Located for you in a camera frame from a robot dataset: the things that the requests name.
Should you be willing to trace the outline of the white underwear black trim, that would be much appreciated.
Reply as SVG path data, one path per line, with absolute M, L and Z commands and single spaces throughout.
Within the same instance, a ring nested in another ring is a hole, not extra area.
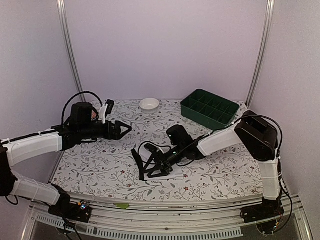
M 131 150 L 132 156 L 139 170 L 139 180 L 144 181 L 145 175 L 148 178 L 158 178 L 169 176 L 173 171 L 173 166 L 181 162 L 184 156 L 180 156 L 176 150 L 169 150 L 163 153 L 160 148 L 156 150 L 147 150 L 151 153 L 146 163 L 143 163 L 142 157 L 135 149 Z

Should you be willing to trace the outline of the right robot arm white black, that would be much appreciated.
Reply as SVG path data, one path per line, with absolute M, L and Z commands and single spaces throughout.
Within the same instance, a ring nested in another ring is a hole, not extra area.
M 266 201 L 259 206 L 258 213 L 262 218 L 269 218 L 278 210 L 275 200 L 281 194 L 279 157 L 283 134 L 273 119 L 248 110 L 230 125 L 197 139 L 193 139 L 179 124 L 169 128 L 166 134 L 173 146 L 168 152 L 163 153 L 151 143 L 144 145 L 151 155 L 147 162 L 140 164 L 141 176 L 164 177 L 172 172 L 173 165 L 184 158 L 202 160 L 220 150 L 243 144 L 260 168 L 263 199 Z

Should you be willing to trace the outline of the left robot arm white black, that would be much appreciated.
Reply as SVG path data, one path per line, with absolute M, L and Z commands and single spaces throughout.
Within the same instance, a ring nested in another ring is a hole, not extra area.
M 62 152 L 98 139 L 120 140 L 132 127 L 121 121 L 106 119 L 112 112 L 114 101 L 108 100 L 99 110 L 89 102 L 72 105 L 70 116 L 61 125 L 30 135 L 0 142 L 0 195 L 19 196 L 54 206 L 63 216 L 74 213 L 71 197 L 61 187 L 44 184 L 12 171 L 12 167 L 48 153 Z

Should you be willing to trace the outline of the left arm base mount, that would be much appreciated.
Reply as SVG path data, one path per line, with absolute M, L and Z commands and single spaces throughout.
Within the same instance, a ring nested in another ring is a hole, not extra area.
M 67 220 L 88 223 L 92 210 L 86 203 L 71 203 L 69 198 L 62 198 L 55 205 L 49 207 L 48 213 Z

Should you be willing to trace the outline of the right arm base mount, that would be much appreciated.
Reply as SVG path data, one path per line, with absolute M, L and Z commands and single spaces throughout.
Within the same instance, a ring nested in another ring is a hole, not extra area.
M 243 207 L 240 217 L 247 223 L 256 223 L 257 230 L 263 235 L 272 235 L 278 229 L 285 213 L 281 201 L 265 200 L 262 203 Z

